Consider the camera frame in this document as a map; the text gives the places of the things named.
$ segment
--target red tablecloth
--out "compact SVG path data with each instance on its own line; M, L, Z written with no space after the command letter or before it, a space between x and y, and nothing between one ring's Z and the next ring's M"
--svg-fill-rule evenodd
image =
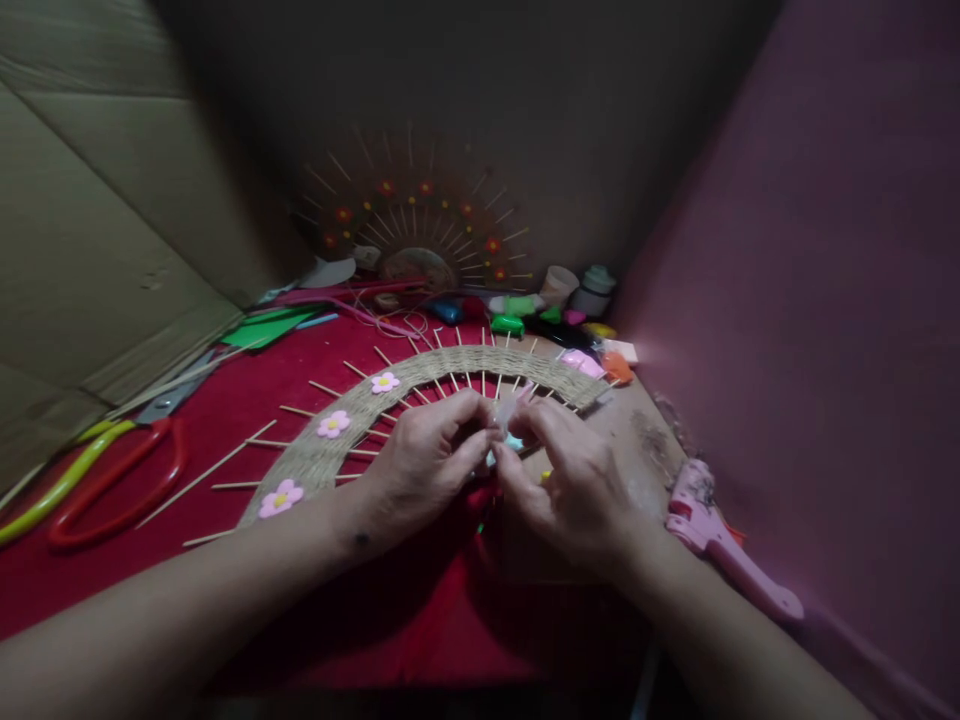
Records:
M465 343L479 342L479 328L461 327L461 332ZM442 330L441 337L445 345L454 339L449 330ZM359 378L343 360L365 372L383 369L374 345L395 362L412 354L406 339L385 338L341 317L294 332L256 355L228 361L177 411L186 425L190 451L181 484L271 419L277 424L265 439L295 438L307 419L278 406L317 411L330 404L332 398L307 380L346 390ZM104 461L109 463L139 440L136 435L120 438L91 477ZM209 486L259 480L278 452L244 449L144 528L93 549L52 555L46 544L48 520L0 550L0 637L184 552L185 540L232 528L250 494L212 491ZM142 497L171 457L168 439L90 512L80 529ZM362 469L362 462L351 461L344 473ZM44 481L57 475L55 468ZM4 517L38 497L45 482ZM500 579L496 514L483 534L476 534L491 495L489 486L468 489L433 526L402 547L305 598L225 667L213 689L250 693L292 686L635 683L646 623L605 588L518 585Z

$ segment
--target forearm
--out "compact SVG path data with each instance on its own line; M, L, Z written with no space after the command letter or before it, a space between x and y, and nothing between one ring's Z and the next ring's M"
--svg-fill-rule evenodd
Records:
M737 718L870 717L786 633L652 523L618 584L651 619L711 714Z
M142 717L198 688L267 622L382 550L359 483L257 523L0 646L0 715Z

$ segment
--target hot glue gun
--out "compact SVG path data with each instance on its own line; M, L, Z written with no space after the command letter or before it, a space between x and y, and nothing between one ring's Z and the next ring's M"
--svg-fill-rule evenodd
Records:
M743 594L777 622L803 620L803 605L757 567L734 539L713 500L714 479L707 464L688 460L680 470L668 506L667 530L694 555L713 560Z

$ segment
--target small bottle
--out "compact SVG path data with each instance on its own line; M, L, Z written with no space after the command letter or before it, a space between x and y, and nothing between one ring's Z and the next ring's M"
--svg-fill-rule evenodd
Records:
M579 310L587 317L600 317L610 303L617 281L603 265L592 265L583 274L580 287L570 301L572 310Z

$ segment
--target pink flower decoration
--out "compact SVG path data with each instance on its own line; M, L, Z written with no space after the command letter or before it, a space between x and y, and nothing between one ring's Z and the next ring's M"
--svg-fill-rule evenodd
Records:
M337 410L330 417L325 417L320 421L320 427L317 428L317 435L328 437L331 440L340 437L340 433L350 427L350 418L346 410Z
M293 480L284 480L277 486L276 492L268 493L261 501L258 515L262 518L273 517L277 513L289 510L301 500L303 500L303 488L297 487Z
M397 385L400 384L400 379L394 377L393 373L384 373L383 375L377 375L376 377L370 378L370 382L373 383L373 394L377 395L382 392L390 392Z

